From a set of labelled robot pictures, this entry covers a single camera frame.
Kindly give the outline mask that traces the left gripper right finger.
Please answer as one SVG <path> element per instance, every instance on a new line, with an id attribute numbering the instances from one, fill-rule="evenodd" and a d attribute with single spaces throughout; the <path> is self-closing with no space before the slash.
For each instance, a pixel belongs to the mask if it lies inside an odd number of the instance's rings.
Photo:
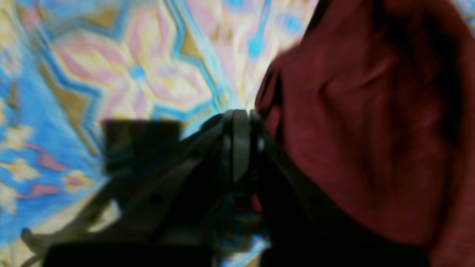
<path id="1" fill-rule="evenodd" d="M 234 112 L 234 183 L 259 199 L 271 247 L 261 267 L 429 267 L 419 247 L 390 241 L 346 214 L 307 178 L 254 111 Z"/>

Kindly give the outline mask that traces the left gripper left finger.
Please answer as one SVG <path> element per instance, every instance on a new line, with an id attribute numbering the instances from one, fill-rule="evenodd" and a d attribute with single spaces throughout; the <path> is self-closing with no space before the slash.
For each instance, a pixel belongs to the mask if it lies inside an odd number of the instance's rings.
<path id="1" fill-rule="evenodd" d="M 233 189 L 234 111 L 115 175 L 62 229 L 22 230 L 24 267 L 213 267 L 207 217 Z"/>

